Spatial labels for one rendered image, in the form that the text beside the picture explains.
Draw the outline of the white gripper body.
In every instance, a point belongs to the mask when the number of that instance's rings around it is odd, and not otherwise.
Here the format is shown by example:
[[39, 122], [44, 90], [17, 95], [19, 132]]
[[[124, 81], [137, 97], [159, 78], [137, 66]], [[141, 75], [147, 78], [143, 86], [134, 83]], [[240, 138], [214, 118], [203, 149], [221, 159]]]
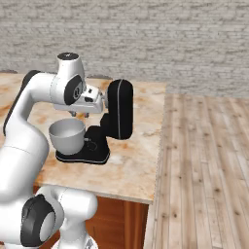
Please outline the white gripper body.
[[56, 110], [70, 111], [76, 113], [93, 113], [99, 114], [103, 111], [102, 96], [99, 94], [92, 102], [86, 102], [85, 97], [81, 96], [74, 104], [60, 105], [55, 104]]

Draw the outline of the grey mixer bowl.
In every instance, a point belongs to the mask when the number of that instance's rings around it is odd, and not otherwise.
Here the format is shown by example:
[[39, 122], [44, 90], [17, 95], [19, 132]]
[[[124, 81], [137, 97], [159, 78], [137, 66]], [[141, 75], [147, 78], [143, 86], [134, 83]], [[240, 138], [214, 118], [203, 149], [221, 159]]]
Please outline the grey mixer bowl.
[[74, 155], [84, 146], [86, 125], [78, 119], [68, 118], [53, 123], [49, 135], [53, 147], [63, 155]]

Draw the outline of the brown wooden counter cabinet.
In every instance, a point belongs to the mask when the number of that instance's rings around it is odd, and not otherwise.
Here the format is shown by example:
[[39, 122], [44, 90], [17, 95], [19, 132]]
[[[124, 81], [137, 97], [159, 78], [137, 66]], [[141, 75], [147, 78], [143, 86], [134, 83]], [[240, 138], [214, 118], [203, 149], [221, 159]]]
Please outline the brown wooden counter cabinet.
[[143, 249], [149, 205], [101, 196], [97, 200], [86, 228], [99, 249]]

